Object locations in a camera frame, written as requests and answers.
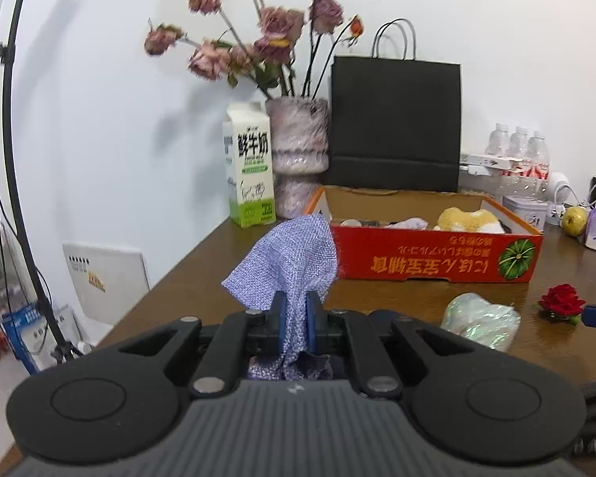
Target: metal screw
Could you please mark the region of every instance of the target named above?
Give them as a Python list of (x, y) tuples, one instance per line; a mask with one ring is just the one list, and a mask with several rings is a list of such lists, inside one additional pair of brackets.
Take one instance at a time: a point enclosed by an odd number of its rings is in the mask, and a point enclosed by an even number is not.
[(211, 394), (222, 391), (225, 387), (225, 382), (216, 376), (204, 376), (195, 380), (192, 387), (197, 392)]
[(397, 389), (399, 384), (392, 376), (374, 376), (369, 378), (367, 386), (373, 392), (391, 392)]

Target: green label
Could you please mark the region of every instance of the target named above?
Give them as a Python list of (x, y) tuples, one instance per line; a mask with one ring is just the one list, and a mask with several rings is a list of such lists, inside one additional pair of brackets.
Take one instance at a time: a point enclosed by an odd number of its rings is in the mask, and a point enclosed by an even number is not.
[(243, 169), (243, 173), (244, 174), (256, 174), (259, 172), (267, 172), (268, 167), (267, 165), (258, 165), (256, 167), (247, 167), (246, 169)]
[(272, 223), (276, 220), (274, 199), (263, 199), (243, 204), (230, 201), (229, 216), (241, 227)]

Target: red rose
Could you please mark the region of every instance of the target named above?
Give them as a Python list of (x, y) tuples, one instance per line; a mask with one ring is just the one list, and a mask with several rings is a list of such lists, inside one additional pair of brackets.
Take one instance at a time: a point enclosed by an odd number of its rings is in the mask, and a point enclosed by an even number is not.
[(567, 283), (552, 287), (538, 302), (545, 310), (563, 317), (578, 315), (583, 312), (585, 301), (579, 299), (576, 289)]

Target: black shopping bag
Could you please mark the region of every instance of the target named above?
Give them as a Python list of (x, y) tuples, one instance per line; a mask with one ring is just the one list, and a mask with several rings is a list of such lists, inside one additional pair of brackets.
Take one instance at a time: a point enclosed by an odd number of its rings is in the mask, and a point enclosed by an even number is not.
[(457, 191), (461, 67), (335, 57), (327, 184)]

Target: milk carton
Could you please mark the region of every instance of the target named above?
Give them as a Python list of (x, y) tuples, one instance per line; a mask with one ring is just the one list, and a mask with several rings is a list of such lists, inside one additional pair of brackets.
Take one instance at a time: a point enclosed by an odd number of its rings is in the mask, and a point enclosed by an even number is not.
[(241, 227), (276, 220), (269, 117), (258, 103), (234, 103), (223, 122), (229, 216)]

